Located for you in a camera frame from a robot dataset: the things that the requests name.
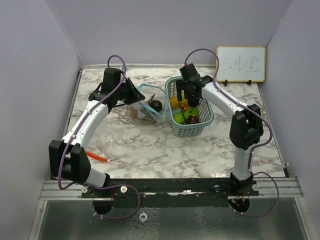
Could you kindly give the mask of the brown longan bunch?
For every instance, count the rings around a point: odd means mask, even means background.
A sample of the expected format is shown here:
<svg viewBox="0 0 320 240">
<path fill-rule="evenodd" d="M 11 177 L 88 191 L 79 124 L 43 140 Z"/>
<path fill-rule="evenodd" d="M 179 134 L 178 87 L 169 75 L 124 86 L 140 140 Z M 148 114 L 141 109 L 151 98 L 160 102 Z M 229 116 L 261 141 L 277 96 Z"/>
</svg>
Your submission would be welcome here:
<svg viewBox="0 0 320 240">
<path fill-rule="evenodd" d="M 155 94 L 148 94 L 147 98 L 139 96 L 137 101 L 125 107 L 128 116 L 136 125 L 148 125 L 155 123 L 156 120 L 147 109 L 148 101 L 153 100 Z"/>
</svg>

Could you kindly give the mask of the clear blue-zipper bag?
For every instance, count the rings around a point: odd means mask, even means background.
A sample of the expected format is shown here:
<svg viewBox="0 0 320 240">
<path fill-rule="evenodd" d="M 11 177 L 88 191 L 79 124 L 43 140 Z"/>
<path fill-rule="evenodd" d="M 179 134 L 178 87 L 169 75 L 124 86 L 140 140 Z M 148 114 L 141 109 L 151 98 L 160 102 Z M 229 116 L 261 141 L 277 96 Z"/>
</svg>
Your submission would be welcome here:
<svg viewBox="0 0 320 240">
<path fill-rule="evenodd" d="M 151 102 L 152 100 L 148 101 L 148 106 L 146 107 L 149 112 L 152 114 L 153 118 L 155 119 L 154 123 L 159 123 L 162 124 L 166 121 L 166 112 L 168 110 L 169 107 L 169 103 L 168 103 L 168 94 L 167 92 L 156 85 L 151 85 L 151 84 L 147 84 L 147 83 L 142 83 L 137 87 L 137 90 L 142 93 L 145 98 L 147 98 L 147 95 L 153 95 L 155 94 L 153 100 L 159 100 L 162 103 L 162 111 L 160 112 L 156 112 L 154 109 L 152 109 L 149 106 L 149 102 Z"/>
</svg>

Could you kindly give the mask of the green ring toy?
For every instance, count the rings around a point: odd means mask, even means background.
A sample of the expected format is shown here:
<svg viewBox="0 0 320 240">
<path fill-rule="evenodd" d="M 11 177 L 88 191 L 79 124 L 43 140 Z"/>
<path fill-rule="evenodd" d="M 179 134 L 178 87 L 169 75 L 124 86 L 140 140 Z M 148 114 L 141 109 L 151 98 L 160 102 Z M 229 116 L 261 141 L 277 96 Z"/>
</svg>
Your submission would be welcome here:
<svg viewBox="0 0 320 240">
<path fill-rule="evenodd" d="M 197 107 L 189 107 L 184 112 L 184 117 L 187 119 L 190 115 L 199 115 L 199 109 Z"/>
</svg>

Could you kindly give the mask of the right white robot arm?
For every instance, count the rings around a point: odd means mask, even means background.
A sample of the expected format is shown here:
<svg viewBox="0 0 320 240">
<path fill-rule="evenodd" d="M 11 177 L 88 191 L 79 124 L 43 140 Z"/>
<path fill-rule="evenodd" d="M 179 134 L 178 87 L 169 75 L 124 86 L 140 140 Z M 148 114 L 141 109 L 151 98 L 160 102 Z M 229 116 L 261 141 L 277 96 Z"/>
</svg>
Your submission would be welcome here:
<svg viewBox="0 0 320 240">
<path fill-rule="evenodd" d="M 192 63 L 186 63 L 179 71 L 182 79 L 175 83 L 179 101 L 185 98 L 189 106 L 196 107 L 204 99 L 231 120 L 229 138 L 235 146 L 235 161 L 229 189 L 240 196 L 253 183 L 249 155 L 264 133 L 261 110 L 256 104 L 246 105 L 223 91 L 212 77 L 200 76 Z"/>
</svg>

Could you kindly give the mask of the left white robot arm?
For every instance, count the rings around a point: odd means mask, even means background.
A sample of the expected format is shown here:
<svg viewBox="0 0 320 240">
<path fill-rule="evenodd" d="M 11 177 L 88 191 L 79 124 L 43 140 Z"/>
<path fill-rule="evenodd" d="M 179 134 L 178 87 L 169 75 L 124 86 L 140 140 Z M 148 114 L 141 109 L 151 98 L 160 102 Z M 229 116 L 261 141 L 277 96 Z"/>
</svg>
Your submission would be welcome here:
<svg viewBox="0 0 320 240">
<path fill-rule="evenodd" d="M 106 197 L 111 190 L 110 176 L 92 168 L 86 149 L 96 129 L 118 102 L 131 105 L 145 99 L 125 76 L 125 71 L 108 67 L 102 83 L 89 95 L 86 107 L 73 126 L 61 139 L 49 144 L 50 173 L 59 181 L 93 186 L 97 196 Z"/>
</svg>

